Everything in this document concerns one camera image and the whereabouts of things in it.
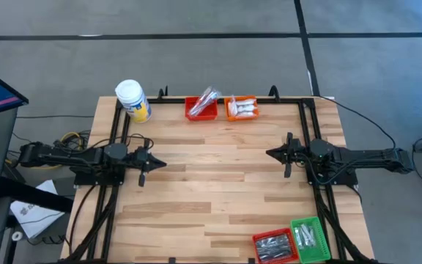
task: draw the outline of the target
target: gray carpet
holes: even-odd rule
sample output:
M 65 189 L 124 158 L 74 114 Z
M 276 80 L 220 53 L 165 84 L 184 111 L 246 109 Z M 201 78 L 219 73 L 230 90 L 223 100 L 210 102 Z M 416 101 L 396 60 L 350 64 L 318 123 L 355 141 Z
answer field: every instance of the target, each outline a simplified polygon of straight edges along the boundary
M 422 32 L 421 0 L 303 0 L 308 32 Z M 0 34 L 298 32 L 293 1 L 0 0 Z M 310 40 L 322 95 L 378 122 L 410 150 L 422 137 L 422 38 Z M 310 95 L 300 39 L 0 41 L 0 78 L 31 101 L 19 115 L 93 114 L 97 98 L 125 78 L 148 95 L 198 95 L 214 84 L 225 95 Z M 340 109 L 348 147 L 391 146 L 372 124 Z M 15 132 L 51 143 L 91 119 L 18 120 Z M 11 148 L 23 144 L 13 139 Z M 422 154 L 417 156 L 422 173 Z M 67 170 L 21 169 L 31 184 Z M 415 174 L 359 170 L 363 209 L 378 260 L 422 263 L 422 181 Z M 64 234 L 67 217 L 42 235 Z M 60 246 L 18 244 L 15 263 L 55 261 Z

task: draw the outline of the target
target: wooden table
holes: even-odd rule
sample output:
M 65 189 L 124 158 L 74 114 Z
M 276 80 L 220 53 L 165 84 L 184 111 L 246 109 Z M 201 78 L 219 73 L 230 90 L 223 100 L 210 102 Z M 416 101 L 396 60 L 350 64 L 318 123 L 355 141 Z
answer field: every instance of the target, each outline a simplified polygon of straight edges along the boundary
M 336 105 L 315 101 L 322 138 L 345 145 Z M 109 137 L 115 103 L 115 97 L 99 99 L 90 144 Z M 127 171 L 116 205 L 110 263 L 166 263 L 169 257 L 176 257 L 177 262 L 246 263 L 255 257 L 252 235 L 317 215 L 304 169 L 292 166 L 292 176 L 286 179 L 284 166 L 265 154 L 281 146 L 288 132 L 303 144 L 297 105 L 266 104 L 259 105 L 259 110 L 257 120 L 228 122 L 224 106 L 219 105 L 216 121 L 189 122 L 182 104 L 152 104 L 148 122 L 130 124 L 129 134 L 153 139 L 153 155 L 168 166 L 148 174 L 143 188 L 138 186 L 138 171 Z M 130 151 L 139 144 L 134 143 Z M 68 230 L 87 189 L 83 186 L 76 192 Z M 98 189 L 81 209 L 75 246 L 92 226 Z M 362 253 L 374 257 L 358 196 L 346 186 L 333 190 L 344 231 Z M 338 258 L 333 231 L 328 231 L 332 256 Z M 103 230 L 99 234 L 96 257 Z M 64 245 L 62 257 L 67 255 Z

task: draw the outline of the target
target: yellow cable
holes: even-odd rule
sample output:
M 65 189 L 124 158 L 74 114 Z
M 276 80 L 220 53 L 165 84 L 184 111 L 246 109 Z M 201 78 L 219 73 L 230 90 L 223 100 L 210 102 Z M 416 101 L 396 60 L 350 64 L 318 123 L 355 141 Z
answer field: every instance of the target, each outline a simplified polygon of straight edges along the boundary
M 82 144 L 82 138 L 81 138 L 81 136 L 80 136 L 78 133 L 76 133 L 76 132 L 68 132 L 68 133 L 66 133 L 66 134 L 62 137 L 62 142 L 63 142 L 64 138 L 66 138 L 66 136 L 69 136 L 69 135 L 75 135 L 75 136 L 77 136 L 77 137 L 79 138 L 79 147 L 78 147 L 78 149 L 79 149 L 79 150 L 81 150 L 81 146 L 83 145 L 83 144 Z
M 79 150 L 81 149 L 81 146 L 82 146 L 82 138 L 81 138 L 81 136 L 78 134 L 78 133 L 76 133 L 76 132 L 68 132 L 68 133 L 66 133 L 64 136 L 62 136 L 62 140 L 61 141 L 63 141 L 67 136 L 69 136 L 69 135 L 75 135 L 75 136 L 77 136 L 78 138 L 79 138 Z M 7 159 L 6 158 L 6 160 L 5 160 L 5 162 L 7 163 L 7 164 L 12 164 L 12 162 L 11 162 L 11 160 L 9 160 L 9 159 Z M 58 168 L 60 168 L 60 167 L 62 167 L 62 165 L 55 165 L 55 166 L 39 166 L 39 167 L 31 167 L 30 169 L 58 169 Z

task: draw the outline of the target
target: red basket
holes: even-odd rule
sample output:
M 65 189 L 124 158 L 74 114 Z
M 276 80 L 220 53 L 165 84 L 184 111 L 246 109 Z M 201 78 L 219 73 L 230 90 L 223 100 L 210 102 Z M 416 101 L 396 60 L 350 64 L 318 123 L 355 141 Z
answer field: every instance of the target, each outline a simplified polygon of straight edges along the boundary
M 214 102 L 208 106 L 199 115 L 192 117 L 188 114 L 188 111 L 195 106 L 196 101 L 199 99 L 198 96 L 196 97 L 187 97 L 185 98 L 185 116 L 190 121 L 205 121 L 205 120 L 215 120 L 218 116 L 218 101 L 214 100 Z
M 289 257 L 282 257 L 279 259 L 262 262 L 258 256 L 258 251 L 256 250 L 256 242 L 263 238 L 284 235 L 284 234 L 287 235 L 289 246 L 291 246 L 292 255 Z M 289 228 L 283 228 L 280 230 L 274 230 L 274 231 L 264 232 L 258 235 L 253 235 L 252 239 L 253 239 L 253 247 L 255 248 L 256 258 L 258 259 L 258 263 L 260 264 L 282 264 L 282 263 L 287 263 L 287 262 L 291 262 L 291 261 L 295 261 L 299 259 L 299 255 L 297 254 L 297 249 L 294 243 L 294 238 L 292 237 L 292 233 Z

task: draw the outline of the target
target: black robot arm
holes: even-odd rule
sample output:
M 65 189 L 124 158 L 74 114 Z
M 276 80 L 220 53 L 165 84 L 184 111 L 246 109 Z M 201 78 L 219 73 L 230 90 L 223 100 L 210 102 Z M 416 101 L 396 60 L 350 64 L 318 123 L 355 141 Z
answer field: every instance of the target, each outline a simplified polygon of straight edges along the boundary
M 75 185 L 122 185 L 125 169 L 138 169 L 141 170 L 138 182 L 141 187 L 144 186 L 146 173 L 167 166 L 149 152 L 149 139 L 146 138 L 144 145 L 132 153 L 127 152 L 127 145 L 123 143 L 90 147 L 81 151 L 55 145 L 33 142 L 22 146 L 19 164 L 24 167 L 69 166 L 76 174 Z
M 349 174 L 354 169 L 383 168 L 391 172 L 407 174 L 413 170 L 407 151 L 396 148 L 386 150 L 348 150 L 321 139 L 312 140 L 309 147 L 287 135 L 283 146 L 267 150 L 267 154 L 286 165 L 284 177 L 290 177 L 291 164 L 308 164 L 319 183 L 327 182 L 341 173 Z

